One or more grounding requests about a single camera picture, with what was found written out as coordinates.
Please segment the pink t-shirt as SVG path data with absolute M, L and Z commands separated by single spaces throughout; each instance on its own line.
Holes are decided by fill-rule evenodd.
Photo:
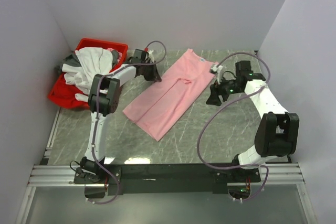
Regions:
M 211 82 L 213 64 L 188 49 L 168 68 L 161 82 L 143 91 L 123 113 L 149 136 L 160 141 Z

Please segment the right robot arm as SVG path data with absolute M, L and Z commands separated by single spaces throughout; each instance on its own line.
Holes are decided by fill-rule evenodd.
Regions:
M 212 65 L 210 72 L 216 75 L 216 81 L 210 86 L 211 93 L 206 104 L 220 106 L 230 95 L 243 93 L 251 99 L 260 115 L 253 146 L 237 154 L 232 161 L 230 175 L 241 182 L 249 175 L 248 169 L 295 152 L 299 117 L 278 102 L 263 74 L 252 71 L 250 61 L 239 61 L 235 68 L 235 78 L 227 80 L 223 66 Z

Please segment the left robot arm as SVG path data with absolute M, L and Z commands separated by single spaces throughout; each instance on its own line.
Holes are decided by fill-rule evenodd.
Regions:
M 89 144 L 80 161 L 80 167 L 86 170 L 91 182 L 99 183 L 105 176 L 102 167 L 106 157 L 107 126 L 118 108 L 122 86 L 137 76 L 143 76 L 146 81 L 160 82 L 156 64 L 147 48 L 136 49 L 118 69 L 109 74 L 95 75 L 88 99 L 91 111 Z

